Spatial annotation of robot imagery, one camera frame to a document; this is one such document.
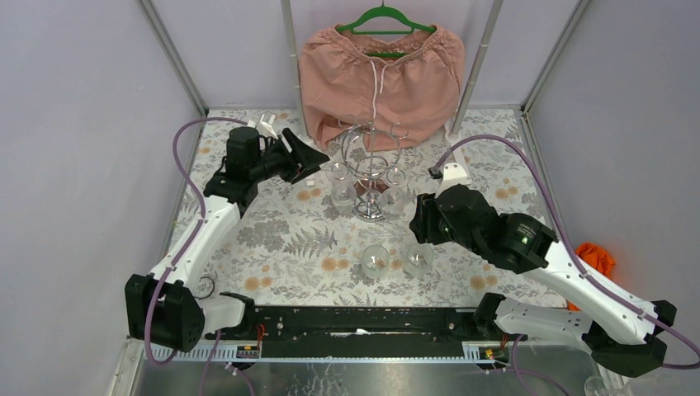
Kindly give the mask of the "clear wine glass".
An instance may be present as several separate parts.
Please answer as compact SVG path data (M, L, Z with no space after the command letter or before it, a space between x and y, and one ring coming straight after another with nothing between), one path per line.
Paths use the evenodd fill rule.
M381 245L367 247L361 258L362 272L371 279L385 276L389 270L390 254Z
M356 191L350 178L348 167L344 163L333 163L326 171L331 183L331 201L342 215L350 215L356 200Z
M404 268L411 276L424 276L433 269L433 249L427 244L410 244L405 249L404 255Z
M399 219L403 215L407 204L406 195L402 190L405 182L404 171L397 167L385 174L384 183L387 188L381 193L380 198L380 209L385 218Z

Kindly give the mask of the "clear wine glass front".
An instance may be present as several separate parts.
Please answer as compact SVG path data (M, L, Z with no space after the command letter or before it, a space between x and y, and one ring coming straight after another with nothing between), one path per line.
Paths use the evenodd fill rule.
M380 209L385 218L399 219L403 215L407 204L406 195L402 190L405 182L404 171L397 167L385 174L384 183L387 188L381 193L380 198Z

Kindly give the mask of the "chrome wine glass rack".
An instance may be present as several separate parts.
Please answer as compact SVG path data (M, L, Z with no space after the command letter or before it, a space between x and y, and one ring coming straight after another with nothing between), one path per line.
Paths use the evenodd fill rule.
M385 131L368 121L344 127L339 138L341 159L348 167L356 191L352 214L367 223L389 220L381 212L380 198L387 188L385 174L394 167L401 169L404 137L395 134L397 126L395 123ZM406 173L405 176L402 188L408 184Z

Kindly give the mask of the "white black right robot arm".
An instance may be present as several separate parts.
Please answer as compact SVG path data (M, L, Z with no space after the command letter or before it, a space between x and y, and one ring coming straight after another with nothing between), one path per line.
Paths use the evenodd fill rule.
M464 185L418 195L409 223L418 243L455 243L489 264L526 276L577 307L537 307L487 292L474 314L481 338L502 332L575 347L617 374L636 378L660 368L667 352L659 339L677 309L666 300L636 297L569 256L556 232L528 214L500 214Z

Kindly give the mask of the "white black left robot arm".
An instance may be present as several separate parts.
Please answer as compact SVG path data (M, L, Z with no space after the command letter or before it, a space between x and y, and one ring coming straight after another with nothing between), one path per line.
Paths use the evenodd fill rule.
M215 250L253 203L259 183L278 177L295 184L328 161L328 155L288 128L275 136L251 126L232 129L219 169L197 198L197 217L147 275L134 274L125 284L130 336L180 352L191 351L203 335L221 329L238 339L251 336L257 320L253 299L222 293L198 300L192 291Z

